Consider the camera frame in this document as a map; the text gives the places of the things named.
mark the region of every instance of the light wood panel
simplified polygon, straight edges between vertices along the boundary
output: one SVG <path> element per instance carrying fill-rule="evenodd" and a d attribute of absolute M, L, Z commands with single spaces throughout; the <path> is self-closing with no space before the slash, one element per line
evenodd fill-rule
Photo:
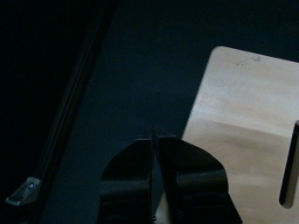
<path fill-rule="evenodd" d="M 290 209 L 279 204 L 298 119 L 299 64 L 217 47 L 183 140 L 223 163 L 229 195 L 245 224 L 299 223 L 299 193 Z"/>

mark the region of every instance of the dark background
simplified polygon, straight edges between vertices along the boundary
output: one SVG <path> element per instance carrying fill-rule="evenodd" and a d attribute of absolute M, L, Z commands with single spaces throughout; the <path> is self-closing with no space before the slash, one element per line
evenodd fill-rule
<path fill-rule="evenodd" d="M 28 7 L 21 0 L 15 3 Z M 52 21 L 44 16 L 49 5 L 55 9 L 64 5 L 63 9 L 69 11 L 65 24 L 60 21 L 45 29 L 41 22 L 35 21 L 37 24 L 28 29 L 21 26 L 24 20 L 17 20 L 13 26 L 5 27 L 7 42 L 1 42 L 1 52 L 13 56 L 1 59 L 5 113 L 1 113 L 0 139 L 1 144 L 23 146 L 24 154 L 29 153 L 32 145 L 43 144 L 39 135 L 47 134 L 44 127 L 49 126 L 56 113 L 55 105 L 76 61 L 93 3 L 44 0 L 36 6 L 35 2 L 23 10 L 24 16 L 36 9 L 45 23 Z M 16 12 L 7 15 L 7 19 L 15 20 L 19 16 Z M 21 36 L 15 35 L 19 26 Z M 53 39 L 63 41 L 56 45 Z M 23 43 L 21 52 L 15 43 Z M 299 62 L 298 1 L 117 1 L 41 223 L 96 223 L 100 173 L 108 160 L 153 126 L 181 136 L 216 46 Z M 28 47 L 35 51 L 29 56 L 24 55 Z M 52 55 L 51 62 L 44 55 Z M 21 73 L 28 65 L 33 72 Z M 15 165 L 24 156 L 21 152 L 12 155 L 3 149 L 1 153 L 1 163 L 7 166 Z"/>

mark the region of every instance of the wooden board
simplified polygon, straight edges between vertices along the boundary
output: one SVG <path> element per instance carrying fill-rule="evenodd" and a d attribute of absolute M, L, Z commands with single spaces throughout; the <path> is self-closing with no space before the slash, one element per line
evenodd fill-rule
<path fill-rule="evenodd" d="M 245 224 L 299 223 L 299 195 L 291 208 L 279 204 L 298 119 L 299 64 L 217 47 L 183 140 L 223 163 L 229 195 Z"/>

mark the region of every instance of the slot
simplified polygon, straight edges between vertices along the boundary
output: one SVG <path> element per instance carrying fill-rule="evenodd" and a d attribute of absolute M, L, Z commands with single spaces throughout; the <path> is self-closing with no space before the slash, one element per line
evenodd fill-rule
<path fill-rule="evenodd" d="M 294 134 L 284 167 L 284 178 L 279 195 L 279 203 L 291 208 L 295 202 L 295 189 L 299 175 L 299 121 L 294 125 Z"/>

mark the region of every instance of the black fabric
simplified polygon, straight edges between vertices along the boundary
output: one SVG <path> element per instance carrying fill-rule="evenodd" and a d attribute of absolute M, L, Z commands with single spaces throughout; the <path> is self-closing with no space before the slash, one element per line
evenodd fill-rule
<path fill-rule="evenodd" d="M 155 125 L 181 136 L 216 46 L 299 61 L 298 11 L 284 0 L 119 1 L 41 223 L 95 223 L 109 159 Z"/>

